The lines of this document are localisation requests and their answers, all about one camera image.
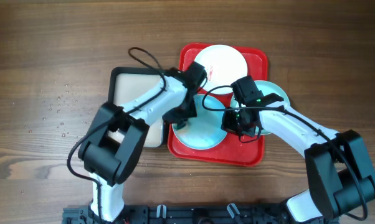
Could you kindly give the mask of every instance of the tabletop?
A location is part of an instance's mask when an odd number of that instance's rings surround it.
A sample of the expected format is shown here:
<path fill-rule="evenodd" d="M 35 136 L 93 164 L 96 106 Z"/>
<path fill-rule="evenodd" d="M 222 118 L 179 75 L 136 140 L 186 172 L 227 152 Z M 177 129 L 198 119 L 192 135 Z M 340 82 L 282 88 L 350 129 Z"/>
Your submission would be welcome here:
<path fill-rule="evenodd" d="M 191 42 L 258 48 L 292 106 L 353 129 L 375 167 L 375 1 L 0 1 L 0 223 L 60 223 L 92 183 L 65 165 L 107 100 L 110 72 L 140 67 L 127 49 L 178 65 Z M 85 173 L 75 158 L 73 166 Z M 308 188 L 303 158 L 274 135 L 255 167 L 145 148 L 127 204 L 280 202 Z M 343 223 L 354 223 L 348 217 Z M 367 223 L 375 223 L 375 201 Z"/>

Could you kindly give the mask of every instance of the wooden surface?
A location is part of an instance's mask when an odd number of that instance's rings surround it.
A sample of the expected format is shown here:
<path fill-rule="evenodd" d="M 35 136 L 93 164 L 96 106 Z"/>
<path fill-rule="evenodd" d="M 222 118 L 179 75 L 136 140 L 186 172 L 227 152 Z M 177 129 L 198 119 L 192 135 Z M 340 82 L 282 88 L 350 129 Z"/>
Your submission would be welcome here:
<path fill-rule="evenodd" d="M 190 42 L 259 48 L 293 106 L 359 132 L 375 166 L 375 1 L 0 2 L 9 3 L 0 4 L 0 223 L 60 223 L 62 208 L 89 203 L 92 184 L 65 160 L 105 102 L 111 70 L 139 67 L 126 53 L 134 46 L 164 67 Z M 83 172 L 76 157 L 73 165 Z M 269 135 L 251 168 L 145 149 L 124 198 L 279 202 L 307 187 L 303 159 Z M 375 201 L 369 212 L 375 223 Z"/>

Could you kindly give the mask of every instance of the white tray with black edge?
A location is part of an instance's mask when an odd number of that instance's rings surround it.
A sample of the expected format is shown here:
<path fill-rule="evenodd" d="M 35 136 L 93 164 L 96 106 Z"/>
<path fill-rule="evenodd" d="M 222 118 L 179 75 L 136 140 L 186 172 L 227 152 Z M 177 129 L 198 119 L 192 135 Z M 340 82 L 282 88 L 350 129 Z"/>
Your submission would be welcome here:
<path fill-rule="evenodd" d="M 110 77 L 107 101 L 120 106 L 122 103 L 127 103 L 145 94 L 159 81 L 160 76 L 148 68 L 114 68 Z M 167 140 L 165 133 L 168 133 L 168 125 L 164 125 L 160 118 L 150 126 L 144 147 L 159 147 Z M 122 134 L 118 132 L 109 132 L 108 135 L 118 142 L 123 139 Z"/>

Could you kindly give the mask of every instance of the blue plate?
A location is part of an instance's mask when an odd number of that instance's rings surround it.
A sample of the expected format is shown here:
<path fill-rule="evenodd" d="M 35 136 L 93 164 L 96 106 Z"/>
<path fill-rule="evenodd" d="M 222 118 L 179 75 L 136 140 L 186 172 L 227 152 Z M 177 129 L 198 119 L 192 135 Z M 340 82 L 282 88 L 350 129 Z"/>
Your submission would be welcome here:
<path fill-rule="evenodd" d="M 189 118 L 185 127 L 181 129 L 177 129 L 176 124 L 172 125 L 176 138 L 191 149 L 205 150 L 215 147 L 224 140 L 227 134 L 226 131 L 221 130 L 224 112 L 204 109 L 201 105 L 203 97 L 202 94 L 194 96 L 196 118 Z M 219 100 L 212 96 L 207 96 L 205 104 L 208 108 L 225 108 Z"/>

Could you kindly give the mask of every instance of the wood grain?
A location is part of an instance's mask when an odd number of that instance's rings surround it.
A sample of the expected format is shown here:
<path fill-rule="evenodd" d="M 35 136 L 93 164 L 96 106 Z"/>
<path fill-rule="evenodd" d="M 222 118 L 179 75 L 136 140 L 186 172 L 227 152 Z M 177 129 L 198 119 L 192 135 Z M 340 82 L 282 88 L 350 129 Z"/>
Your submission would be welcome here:
<path fill-rule="evenodd" d="M 375 166 L 375 1 L 0 2 L 0 223 L 60 223 L 63 207 L 90 201 L 91 183 L 69 174 L 65 160 L 105 102 L 111 70 L 139 66 L 126 53 L 133 46 L 164 67 L 190 42 L 259 48 L 293 106 L 359 132 Z M 279 202 L 307 187 L 303 159 L 270 135 L 250 168 L 145 149 L 124 198 Z M 375 223 L 375 201 L 369 209 Z"/>

